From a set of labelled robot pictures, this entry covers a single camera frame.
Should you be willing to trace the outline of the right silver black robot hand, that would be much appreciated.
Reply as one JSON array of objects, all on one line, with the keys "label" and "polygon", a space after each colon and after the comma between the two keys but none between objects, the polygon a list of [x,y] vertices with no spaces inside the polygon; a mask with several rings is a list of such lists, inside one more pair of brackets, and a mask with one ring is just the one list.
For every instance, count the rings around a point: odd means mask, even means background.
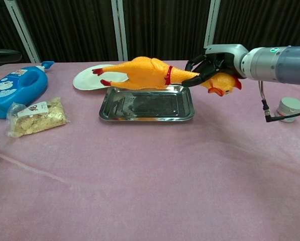
[{"label": "right silver black robot hand", "polygon": [[182,86],[193,87],[208,81],[217,73],[227,73],[239,79],[246,78],[241,64],[248,50],[241,44],[212,44],[198,56],[188,60],[185,70],[199,75],[182,81]]}]

